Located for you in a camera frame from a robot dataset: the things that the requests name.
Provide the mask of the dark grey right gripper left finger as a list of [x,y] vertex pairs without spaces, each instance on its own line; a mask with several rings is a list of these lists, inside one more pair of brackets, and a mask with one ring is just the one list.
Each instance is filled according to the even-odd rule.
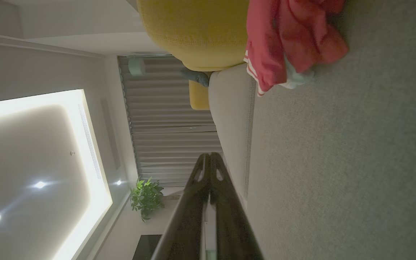
[[199,156],[153,260],[199,260],[202,248],[204,205],[210,190],[210,155]]

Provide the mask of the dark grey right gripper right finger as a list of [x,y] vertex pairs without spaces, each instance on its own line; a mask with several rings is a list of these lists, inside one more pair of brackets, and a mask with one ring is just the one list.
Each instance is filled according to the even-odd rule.
[[216,211],[217,259],[263,260],[223,158],[215,152],[210,155],[210,196]]

